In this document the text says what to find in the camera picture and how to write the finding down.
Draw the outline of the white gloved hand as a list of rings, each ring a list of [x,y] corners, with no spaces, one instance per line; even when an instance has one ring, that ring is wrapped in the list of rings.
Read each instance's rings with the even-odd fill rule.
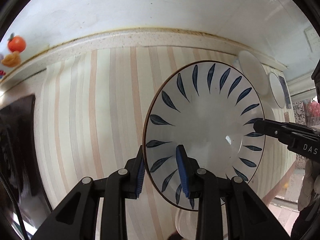
[[[310,204],[313,193],[319,194],[319,163],[307,159],[303,185],[298,198],[298,211],[302,211]]]

